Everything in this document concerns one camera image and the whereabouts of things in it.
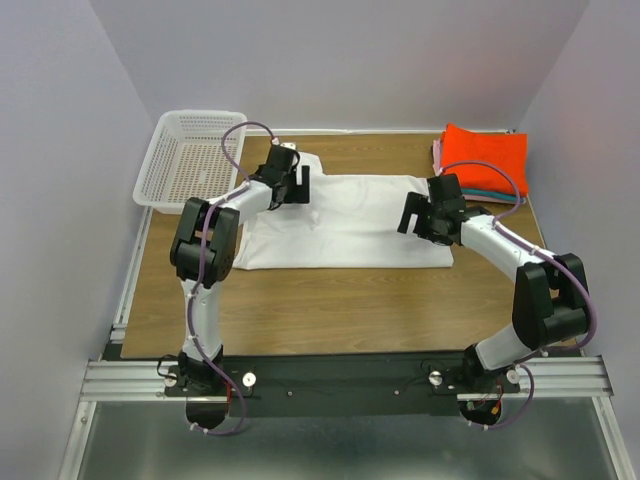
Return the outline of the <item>white t shirt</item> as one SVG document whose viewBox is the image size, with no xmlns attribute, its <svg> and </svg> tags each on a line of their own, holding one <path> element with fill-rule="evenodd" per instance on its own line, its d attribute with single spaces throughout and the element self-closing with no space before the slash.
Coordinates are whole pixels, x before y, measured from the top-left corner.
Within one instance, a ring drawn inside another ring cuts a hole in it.
<svg viewBox="0 0 640 480">
<path fill-rule="evenodd" d="M 244 223 L 234 267 L 450 268 L 451 249 L 397 231 L 409 193 L 427 193 L 408 175 L 329 175 L 318 156 L 310 168 L 310 202 L 283 205 Z"/>
</svg>

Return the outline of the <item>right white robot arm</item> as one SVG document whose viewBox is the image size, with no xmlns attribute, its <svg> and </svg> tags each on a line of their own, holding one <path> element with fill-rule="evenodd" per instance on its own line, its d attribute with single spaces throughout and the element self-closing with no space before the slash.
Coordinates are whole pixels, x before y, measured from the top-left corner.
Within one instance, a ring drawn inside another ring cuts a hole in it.
<svg viewBox="0 0 640 480">
<path fill-rule="evenodd" d="M 408 193 L 397 230 L 470 249 L 514 285 L 510 323 L 464 352 L 459 378 L 467 389 L 483 391 L 513 363 L 561 342 L 592 338 L 597 315 L 581 259 L 541 248 L 486 208 L 468 205 L 456 175 L 431 177 L 426 193 Z"/>
</svg>

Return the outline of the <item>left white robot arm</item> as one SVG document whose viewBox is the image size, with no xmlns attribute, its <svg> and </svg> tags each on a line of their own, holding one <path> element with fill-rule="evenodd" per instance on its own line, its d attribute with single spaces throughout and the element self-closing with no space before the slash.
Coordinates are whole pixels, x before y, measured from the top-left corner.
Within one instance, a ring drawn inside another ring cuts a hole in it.
<svg viewBox="0 0 640 480">
<path fill-rule="evenodd" d="M 231 272 L 239 228 L 258 214 L 310 202 L 310 168 L 292 144 L 272 145 L 266 161 L 247 180 L 210 200 L 184 205 L 170 249 L 170 263 L 185 299 L 185 340 L 179 376 L 201 395 L 227 379 L 221 367 L 219 329 L 222 282 Z"/>
</svg>

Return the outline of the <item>teal folded t shirt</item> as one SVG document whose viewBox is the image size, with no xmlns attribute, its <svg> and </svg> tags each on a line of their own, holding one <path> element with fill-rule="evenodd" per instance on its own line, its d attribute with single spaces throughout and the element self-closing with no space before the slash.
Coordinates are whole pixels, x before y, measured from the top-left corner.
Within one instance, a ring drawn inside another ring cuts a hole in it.
<svg viewBox="0 0 640 480">
<path fill-rule="evenodd" d="M 523 197 L 518 198 L 514 195 L 504 194 L 504 193 L 494 192 L 494 191 L 463 188 L 462 194 L 464 198 L 469 201 L 501 203 L 501 204 L 511 204 L 511 205 L 517 205 L 517 204 L 522 204 L 526 202 L 526 199 Z"/>
</svg>

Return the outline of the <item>white plastic laundry basket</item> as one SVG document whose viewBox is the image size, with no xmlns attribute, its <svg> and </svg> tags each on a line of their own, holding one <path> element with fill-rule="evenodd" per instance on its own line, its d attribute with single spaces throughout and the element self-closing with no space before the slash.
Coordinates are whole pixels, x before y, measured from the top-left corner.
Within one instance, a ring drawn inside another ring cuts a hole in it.
<svg viewBox="0 0 640 480">
<path fill-rule="evenodd" d="M 162 214 L 179 214 L 191 197 L 215 198 L 235 187 L 246 129 L 240 112 L 173 110 L 161 115 L 147 148 L 133 200 Z"/>
</svg>

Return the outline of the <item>orange folded t shirt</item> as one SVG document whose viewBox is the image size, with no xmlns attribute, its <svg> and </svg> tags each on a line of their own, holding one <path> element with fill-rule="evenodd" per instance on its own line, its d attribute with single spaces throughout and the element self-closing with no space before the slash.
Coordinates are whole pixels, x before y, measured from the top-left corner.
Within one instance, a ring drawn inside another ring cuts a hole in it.
<svg viewBox="0 0 640 480">
<path fill-rule="evenodd" d="M 513 195 L 512 185 L 489 168 L 492 165 L 513 181 L 521 196 L 528 195 L 528 136 L 525 133 L 476 133 L 448 124 L 440 140 L 440 167 L 445 173 L 456 174 L 462 188 Z"/>
</svg>

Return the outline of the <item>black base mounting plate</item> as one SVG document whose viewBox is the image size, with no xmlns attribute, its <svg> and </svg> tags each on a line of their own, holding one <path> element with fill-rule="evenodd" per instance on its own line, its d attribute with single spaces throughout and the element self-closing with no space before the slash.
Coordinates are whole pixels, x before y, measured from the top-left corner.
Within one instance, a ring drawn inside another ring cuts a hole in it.
<svg viewBox="0 0 640 480">
<path fill-rule="evenodd" d="M 481 373 L 461 350 L 320 355 L 167 355 L 156 371 L 165 395 L 183 398 L 191 420 L 455 416 L 468 399 L 490 405 L 519 392 L 507 368 Z"/>
</svg>

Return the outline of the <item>aluminium frame rail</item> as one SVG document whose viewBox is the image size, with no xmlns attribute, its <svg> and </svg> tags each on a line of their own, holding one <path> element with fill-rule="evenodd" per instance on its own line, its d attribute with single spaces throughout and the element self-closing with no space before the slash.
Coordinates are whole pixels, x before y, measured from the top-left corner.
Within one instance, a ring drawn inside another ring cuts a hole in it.
<svg viewBox="0 0 640 480">
<path fill-rule="evenodd" d="M 460 401 L 514 398 L 610 397 L 613 388 L 598 357 L 531 359 L 508 368 L 480 388 L 463 385 L 451 360 L 419 356 L 373 359 L 365 356 L 236 357 L 227 360 L 235 384 L 207 387 L 181 379 L 174 361 L 97 361 L 85 372 L 80 398 L 93 402 L 208 401 L 221 403 L 241 393 L 263 399 L 269 391 L 292 398 L 360 393 L 382 398 L 422 388 L 429 395 Z"/>
</svg>

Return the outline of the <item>left aluminium side rail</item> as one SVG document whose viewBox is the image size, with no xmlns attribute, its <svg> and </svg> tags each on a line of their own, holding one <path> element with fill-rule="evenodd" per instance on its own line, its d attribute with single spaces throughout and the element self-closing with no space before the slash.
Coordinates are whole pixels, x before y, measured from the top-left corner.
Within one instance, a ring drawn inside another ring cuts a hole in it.
<svg viewBox="0 0 640 480">
<path fill-rule="evenodd" d="M 109 334 L 110 343 L 122 344 L 125 339 L 152 215 L 151 208 L 145 207 L 143 209 L 125 282 Z"/>
</svg>

